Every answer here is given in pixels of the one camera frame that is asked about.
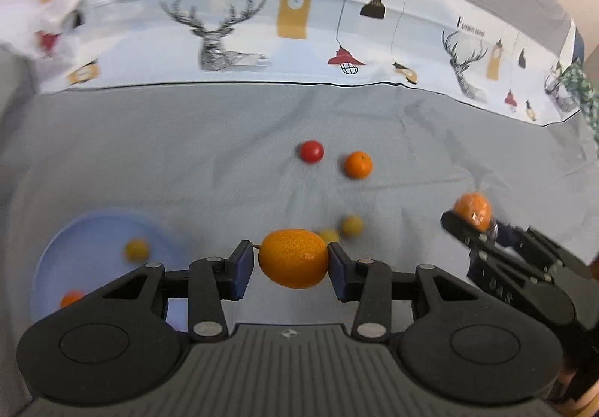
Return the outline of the plastic-wrapped orange fruit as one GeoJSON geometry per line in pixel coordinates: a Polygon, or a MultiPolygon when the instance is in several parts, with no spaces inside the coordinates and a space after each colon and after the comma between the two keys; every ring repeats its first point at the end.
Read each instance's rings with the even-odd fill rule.
{"type": "Polygon", "coordinates": [[[478,231],[487,231],[492,223],[492,204],[479,192],[469,192],[460,196],[453,210],[478,231]]]}

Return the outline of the small orange kumquat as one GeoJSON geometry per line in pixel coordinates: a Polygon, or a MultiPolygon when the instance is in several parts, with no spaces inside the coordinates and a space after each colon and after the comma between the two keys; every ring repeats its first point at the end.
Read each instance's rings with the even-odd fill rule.
{"type": "Polygon", "coordinates": [[[272,231],[258,249],[263,273],[273,282],[292,289],[307,289],[319,284],[329,267],[325,241],[305,229],[272,231]]]}

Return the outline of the orange kumquat front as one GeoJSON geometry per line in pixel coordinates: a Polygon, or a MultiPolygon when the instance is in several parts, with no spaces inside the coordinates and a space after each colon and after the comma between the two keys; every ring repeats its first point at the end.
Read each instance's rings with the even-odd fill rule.
{"type": "Polygon", "coordinates": [[[81,298],[85,297],[86,293],[81,290],[69,290],[67,291],[61,298],[59,307],[69,307],[69,305],[74,304],[76,301],[80,301],[81,298]]]}

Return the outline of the yellow-green fruit right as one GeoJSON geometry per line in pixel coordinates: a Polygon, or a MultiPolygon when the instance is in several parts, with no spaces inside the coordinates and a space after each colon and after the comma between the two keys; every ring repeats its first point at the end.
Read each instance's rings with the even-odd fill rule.
{"type": "Polygon", "coordinates": [[[340,231],[344,238],[359,237],[364,231],[364,222],[358,215],[347,215],[340,223],[340,231]]]}

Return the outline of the yellow-green fruit left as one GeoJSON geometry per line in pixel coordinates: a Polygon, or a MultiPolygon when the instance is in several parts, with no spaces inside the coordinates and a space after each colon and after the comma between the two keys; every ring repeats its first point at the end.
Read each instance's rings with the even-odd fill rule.
{"type": "Polygon", "coordinates": [[[336,229],[323,229],[322,231],[318,231],[317,234],[325,244],[340,242],[340,234],[336,229]]]}

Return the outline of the yellow-green fruit on plate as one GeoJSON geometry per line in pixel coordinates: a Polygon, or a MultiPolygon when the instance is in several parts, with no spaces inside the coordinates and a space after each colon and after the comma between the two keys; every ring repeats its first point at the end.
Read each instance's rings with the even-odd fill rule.
{"type": "Polygon", "coordinates": [[[150,245],[143,238],[131,238],[127,241],[123,256],[128,263],[145,263],[150,256],[150,245]]]}

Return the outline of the grey bed blanket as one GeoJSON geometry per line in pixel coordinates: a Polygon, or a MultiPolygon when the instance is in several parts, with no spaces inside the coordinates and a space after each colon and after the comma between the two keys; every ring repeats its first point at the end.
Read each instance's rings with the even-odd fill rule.
{"type": "Polygon", "coordinates": [[[153,85],[37,90],[33,67],[1,55],[1,412],[28,395],[15,360],[30,284],[54,234],[99,208],[139,210],[191,260],[226,256],[278,228],[319,231],[355,214],[347,241],[408,271],[461,276],[466,250],[442,213],[469,191],[499,219],[533,226],[583,260],[598,251],[598,155],[583,117],[538,127],[391,85],[153,85]],[[299,146],[325,155],[306,164],[299,146]],[[354,180],[354,151],[373,161],[354,180]]]}

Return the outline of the orange kumquat middle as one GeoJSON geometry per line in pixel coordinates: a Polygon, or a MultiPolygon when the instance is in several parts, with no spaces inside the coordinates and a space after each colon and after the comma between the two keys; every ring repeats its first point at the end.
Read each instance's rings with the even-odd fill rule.
{"type": "Polygon", "coordinates": [[[373,161],[364,151],[351,152],[345,158],[343,169],[348,178],[361,180],[368,178],[373,170],[373,161]]]}

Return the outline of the light blue round plate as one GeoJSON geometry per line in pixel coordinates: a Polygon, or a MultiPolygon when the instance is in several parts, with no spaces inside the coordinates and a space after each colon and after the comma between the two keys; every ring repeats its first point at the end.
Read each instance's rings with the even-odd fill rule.
{"type": "Polygon", "coordinates": [[[33,321],[58,311],[68,292],[89,294],[134,270],[124,256],[133,238],[147,241],[150,261],[167,271],[191,263],[181,239],[151,217],[124,209],[91,211],[60,229],[40,257],[30,291],[33,321]]]}

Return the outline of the red cherry tomato on bed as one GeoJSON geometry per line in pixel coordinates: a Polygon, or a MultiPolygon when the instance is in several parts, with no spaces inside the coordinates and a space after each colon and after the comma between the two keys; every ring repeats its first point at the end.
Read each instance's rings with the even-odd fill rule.
{"type": "Polygon", "coordinates": [[[300,145],[298,155],[306,164],[316,164],[322,161],[325,155],[324,146],[316,140],[305,141],[300,145]]]}

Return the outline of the deer print white sheet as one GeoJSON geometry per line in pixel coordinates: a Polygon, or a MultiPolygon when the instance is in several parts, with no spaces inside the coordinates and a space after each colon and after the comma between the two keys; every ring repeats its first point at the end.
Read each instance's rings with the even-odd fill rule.
{"type": "Polygon", "coordinates": [[[579,109],[551,50],[467,0],[1,0],[45,94],[179,82],[401,85],[536,125],[579,109]]]}

